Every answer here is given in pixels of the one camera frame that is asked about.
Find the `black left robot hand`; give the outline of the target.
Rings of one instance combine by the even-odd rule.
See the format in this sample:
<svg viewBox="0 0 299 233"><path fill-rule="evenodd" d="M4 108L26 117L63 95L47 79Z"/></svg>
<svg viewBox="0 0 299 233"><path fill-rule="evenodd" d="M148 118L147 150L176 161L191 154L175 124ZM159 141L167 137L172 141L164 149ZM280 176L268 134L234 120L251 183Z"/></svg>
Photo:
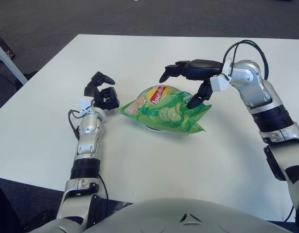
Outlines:
<svg viewBox="0 0 299 233"><path fill-rule="evenodd" d="M115 85L115 81L112 78L98 71L85 87L84 96L93 97L93 107L98 107L102 110L118 108L120 102L114 87L111 86L102 90L98 89L104 83Z"/></svg>

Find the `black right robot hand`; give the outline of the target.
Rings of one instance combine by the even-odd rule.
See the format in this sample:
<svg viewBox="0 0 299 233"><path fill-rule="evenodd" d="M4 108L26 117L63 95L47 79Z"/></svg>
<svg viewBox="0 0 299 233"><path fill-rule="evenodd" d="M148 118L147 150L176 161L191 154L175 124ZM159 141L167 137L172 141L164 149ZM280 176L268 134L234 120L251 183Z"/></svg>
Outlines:
<svg viewBox="0 0 299 233"><path fill-rule="evenodd" d="M192 61L178 61L165 67L159 82L165 82L169 77L183 76L187 80L202 81L198 92L189 100L187 108L193 109L209 100L213 90L210 78L220 74L222 63L211 60L195 59Z"/></svg>

